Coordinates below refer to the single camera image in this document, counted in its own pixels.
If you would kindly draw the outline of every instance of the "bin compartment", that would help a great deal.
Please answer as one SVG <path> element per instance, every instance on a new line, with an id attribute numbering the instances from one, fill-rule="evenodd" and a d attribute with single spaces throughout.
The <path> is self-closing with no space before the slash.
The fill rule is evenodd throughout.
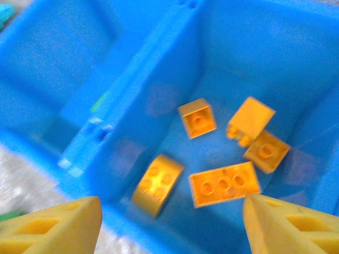
<path id="1" fill-rule="evenodd" d="M 0 130 L 60 156 L 172 4 L 34 1 L 0 35 Z"/>
<path id="2" fill-rule="evenodd" d="M 77 125 L 62 189 L 98 195 L 105 223 L 151 252 L 249 253 L 243 200 L 195 209 L 188 177 L 246 161 L 226 127 L 253 96 L 276 111 L 267 131 L 291 145 L 274 173 L 256 170 L 263 194 L 337 213 L 338 28 L 339 10 L 312 1 L 175 3 Z M 190 140 L 177 108 L 199 98 L 217 129 Z M 160 154 L 185 168 L 154 219 L 131 197 Z"/>

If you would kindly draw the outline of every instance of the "yellow lego brick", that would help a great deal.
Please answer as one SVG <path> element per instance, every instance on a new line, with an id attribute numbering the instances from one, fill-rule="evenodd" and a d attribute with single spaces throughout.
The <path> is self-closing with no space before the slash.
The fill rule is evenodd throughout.
<path id="1" fill-rule="evenodd" d="M 102 222 L 98 197 L 86 197 L 0 222 L 0 253 L 93 254 Z"/>
<path id="2" fill-rule="evenodd" d="M 249 97 L 228 122 L 226 135 L 246 147 L 259 136 L 274 114 L 273 109 Z"/>
<path id="3" fill-rule="evenodd" d="M 195 208 L 261 192 L 250 161 L 192 174 L 189 180 Z"/>
<path id="4" fill-rule="evenodd" d="M 217 128 L 212 108 L 203 98 L 187 103 L 178 110 L 190 139 Z"/>
<path id="5" fill-rule="evenodd" d="M 252 253 L 338 254 L 339 217 L 263 195 L 247 195 L 243 219 Z"/>
<path id="6" fill-rule="evenodd" d="M 267 131 L 263 131 L 247 149 L 244 157 L 251 160 L 266 174 L 276 170 L 290 146 Z"/>
<path id="7" fill-rule="evenodd" d="M 165 155 L 159 155 L 133 193 L 133 202 L 156 217 L 184 167 Z"/>

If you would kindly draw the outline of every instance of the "lego stud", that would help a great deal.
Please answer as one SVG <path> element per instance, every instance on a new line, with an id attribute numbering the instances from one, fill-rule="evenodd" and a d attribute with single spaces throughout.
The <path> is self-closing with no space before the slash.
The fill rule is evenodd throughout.
<path id="1" fill-rule="evenodd" d="M 206 117 L 204 117 L 202 114 L 199 114 L 199 113 L 192 114 L 192 127 L 194 129 L 199 130 L 205 127 L 207 124 L 208 124 L 208 121 Z"/>
<path id="2" fill-rule="evenodd" d="M 246 176 L 244 174 L 236 174 L 233 178 L 232 178 L 232 186 L 236 189 L 242 189 L 245 187 L 245 179 Z"/>
<path id="3" fill-rule="evenodd" d="M 235 136 L 237 135 L 238 129 L 234 126 L 229 126 L 226 130 L 226 136 L 229 139 L 234 139 Z"/>
<path id="4" fill-rule="evenodd" d="M 195 173 L 189 176 L 189 181 L 195 208 L 261 191 L 250 161 Z"/>
<path id="5" fill-rule="evenodd" d="M 251 141 L 251 138 L 247 135 L 243 135 L 241 139 L 239 140 L 239 146 L 246 147 L 248 146 L 249 142 Z"/>
<path id="6" fill-rule="evenodd" d="M 145 180 L 143 180 L 143 181 L 140 182 L 140 184 L 139 184 L 139 189 L 140 189 L 141 192 L 145 193 L 146 191 L 149 190 L 149 188 L 151 187 L 151 185 L 152 185 L 151 180 L 145 179 Z"/>
<path id="7" fill-rule="evenodd" d="M 159 169 L 157 167 L 151 167 L 148 170 L 148 176 L 149 177 L 157 177 L 159 174 Z"/>
<path id="8" fill-rule="evenodd" d="M 203 98 L 180 106 L 178 111 L 190 139 L 217 128 L 211 105 Z"/>
<path id="9" fill-rule="evenodd" d="M 274 114 L 273 109 L 249 97 L 229 120 L 226 136 L 236 138 L 241 147 L 246 147 L 260 135 Z"/>
<path id="10" fill-rule="evenodd" d="M 212 181 L 205 181 L 200 186 L 200 193 L 204 196 L 211 195 L 215 190 L 214 183 Z"/>
<path id="11" fill-rule="evenodd" d="M 161 184 L 162 185 L 169 185 L 172 182 L 172 177 L 170 174 L 164 175 L 163 178 L 161 179 Z"/>
<path id="12" fill-rule="evenodd" d="M 156 217 L 169 197 L 184 167 L 165 155 L 159 155 L 149 165 L 132 201 Z"/>
<path id="13" fill-rule="evenodd" d="M 226 191 L 228 191 L 232 187 L 232 182 L 229 177 L 221 177 L 218 182 L 220 187 Z"/>
<path id="14" fill-rule="evenodd" d="M 258 151 L 259 156 L 263 159 L 268 159 L 272 157 L 273 153 L 274 153 L 274 146 L 269 143 L 262 145 Z"/>
<path id="15" fill-rule="evenodd" d="M 153 193 L 153 199 L 158 201 L 158 200 L 162 199 L 164 195 L 165 195 L 164 188 L 158 187 L 158 188 L 155 189 L 155 191 Z"/>

